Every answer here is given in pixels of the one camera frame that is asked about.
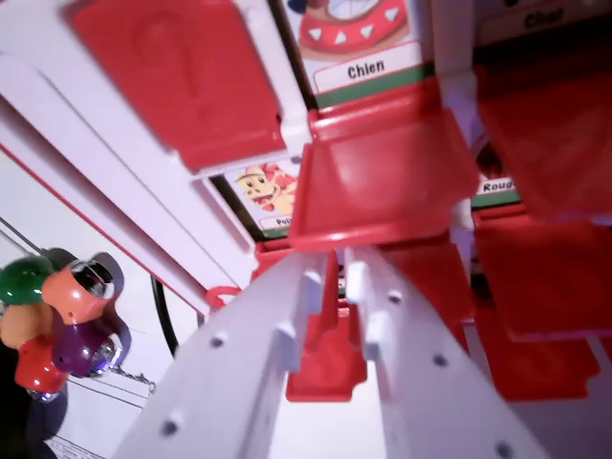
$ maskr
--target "question mark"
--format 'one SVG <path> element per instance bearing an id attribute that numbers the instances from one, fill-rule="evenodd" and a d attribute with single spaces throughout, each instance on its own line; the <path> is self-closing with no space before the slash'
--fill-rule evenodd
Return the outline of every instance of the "question mark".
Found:
<path id="1" fill-rule="evenodd" d="M 186 87 L 186 94 L 194 100 L 199 98 L 199 59 L 193 52 L 187 25 L 181 16 L 160 11 L 146 17 L 135 27 L 133 46 L 136 56 L 147 66 L 167 68 L 173 66 L 175 59 L 178 59 L 178 72 Z"/>

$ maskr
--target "hole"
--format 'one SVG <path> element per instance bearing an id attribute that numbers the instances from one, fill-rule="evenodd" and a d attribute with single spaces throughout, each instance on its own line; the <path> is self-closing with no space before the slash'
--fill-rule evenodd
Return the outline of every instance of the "hole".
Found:
<path id="1" fill-rule="evenodd" d="M 448 360 L 442 354 L 436 354 L 436 355 L 433 356 L 433 363 L 436 366 L 444 368 L 445 366 L 448 365 Z"/>
<path id="2" fill-rule="evenodd" d="M 495 452 L 501 459 L 511 459 L 514 456 L 513 449 L 506 442 L 499 442 L 495 446 Z"/>
<path id="3" fill-rule="evenodd" d="M 179 425 L 176 421 L 172 421 L 171 419 L 166 419 L 162 424 L 162 436 L 163 437 L 171 437 L 175 435 L 176 432 L 179 431 Z"/>
<path id="4" fill-rule="evenodd" d="M 214 337 L 213 339 L 210 340 L 210 347 L 214 349 L 223 347 L 224 344 L 225 344 L 225 340 L 220 337 Z"/>
<path id="5" fill-rule="evenodd" d="M 402 295 L 397 290 L 390 290 L 387 298 L 393 304 L 400 304 L 402 302 Z"/>

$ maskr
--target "white plastic beam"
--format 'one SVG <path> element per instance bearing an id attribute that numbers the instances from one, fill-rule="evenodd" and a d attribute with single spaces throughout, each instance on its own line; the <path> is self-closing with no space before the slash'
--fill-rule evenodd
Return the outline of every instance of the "white plastic beam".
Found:
<path id="1" fill-rule="evenodd" d="M 408 279 L 371 247 L 346 256 L 389 459 L 549 457 Z"/>
<path id="2" fill-rule="evenodd" d="M 181 346 L 115 459 L 267 458 L 285 375 L 320 313 L 326 258 L 287 256 Z"/>

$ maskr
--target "paper sheet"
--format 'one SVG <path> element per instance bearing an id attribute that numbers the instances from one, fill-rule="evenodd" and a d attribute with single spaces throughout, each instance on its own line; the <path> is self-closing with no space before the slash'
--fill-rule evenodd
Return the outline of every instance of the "paper sheet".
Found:
<path id="1" fill-rule="evenodd" d="M 120 367 L 98 379 L 71 376 L 57 400 L 33 404 L 31 433 L 57 459 L 110 459 L 171 364 L 162 336 L 130 331 Z"/>

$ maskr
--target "label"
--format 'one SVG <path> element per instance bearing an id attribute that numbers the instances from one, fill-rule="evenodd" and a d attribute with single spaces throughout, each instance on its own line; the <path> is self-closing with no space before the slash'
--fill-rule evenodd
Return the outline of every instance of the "label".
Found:
<path id="1" fill-rule="evenodd" d="M 516 189 L 516 187 L 514 186 L 513 179 L 504 178 L 485 180 L 481 182 L 478 186 L 478 191 L 476 191 L 476 195 L 480 196 L 483 194 L 499 193 L 501 191 L 509 191 L 511 189 Z"/>
<path id="2" fill-rule="evenodd" d="M 319 92 L 382 77 L 423 63 L 421 44 L 410 41 L 315 72 Z"/>
<path id="3" fill-rule="evenodd" d="M 478 45 L 488 45 L 598 16 L 608 12 L 611 3 L 610 0 L 565 0 L 516 8 L 515 11 L 510 10 L 485 20 L 478 34 Z"/>
<path id="4" fill-rule="evenodd" d="M 291 216 L 264 218 L 259 220 L 261 229 L 277 230 L 279 228 L 287 228 L 291 225 Z"/>
<path id="5" fill-rule="evenodd" d="M 211 181 L 256 242 L 287 236 L 300 158 L 229 170 Z"/>

